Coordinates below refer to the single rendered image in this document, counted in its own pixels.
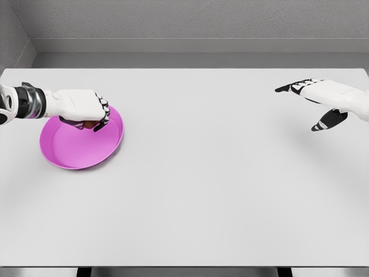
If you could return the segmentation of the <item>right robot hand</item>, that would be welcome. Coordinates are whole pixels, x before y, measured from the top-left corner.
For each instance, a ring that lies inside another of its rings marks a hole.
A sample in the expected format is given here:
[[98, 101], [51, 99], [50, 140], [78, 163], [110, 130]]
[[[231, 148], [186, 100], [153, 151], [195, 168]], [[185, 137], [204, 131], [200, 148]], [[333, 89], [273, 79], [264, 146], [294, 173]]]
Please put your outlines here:
[[324, 105], [330, 110], [312, 126], [313, 132], [328, 130], [342, 123], [351, 112], [352, 98], [364, 91], [333, 80], [305, 79], [276, 88], [280, 92], [293, 92], [308, 101]]

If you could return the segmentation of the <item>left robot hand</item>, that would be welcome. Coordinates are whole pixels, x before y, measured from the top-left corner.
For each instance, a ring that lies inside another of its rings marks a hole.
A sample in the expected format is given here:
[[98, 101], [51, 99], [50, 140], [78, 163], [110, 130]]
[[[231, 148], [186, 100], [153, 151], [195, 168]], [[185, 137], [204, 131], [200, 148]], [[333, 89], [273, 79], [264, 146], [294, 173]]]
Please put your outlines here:
[[90, 89], [63, 89], [51, 94], [51, 112], [59, 120], [78, 130], [84, 121], [99, 121], [92, 130], [104, 128], [110, 121], [108, 102]]

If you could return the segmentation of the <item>pink round plate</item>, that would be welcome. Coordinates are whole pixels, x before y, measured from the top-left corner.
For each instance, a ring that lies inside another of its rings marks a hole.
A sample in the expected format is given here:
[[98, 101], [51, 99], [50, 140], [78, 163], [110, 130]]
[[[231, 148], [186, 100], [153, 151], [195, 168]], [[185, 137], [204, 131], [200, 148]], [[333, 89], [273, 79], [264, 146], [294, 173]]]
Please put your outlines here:
[[120, 113], [110, 106], [109, 123], [98, 132], [78, 130], [50, 118], [39, 139], [40, 150], [51, 164], [70, 170], [85, 169], [105, 161], [119, 147], [125, 127]]

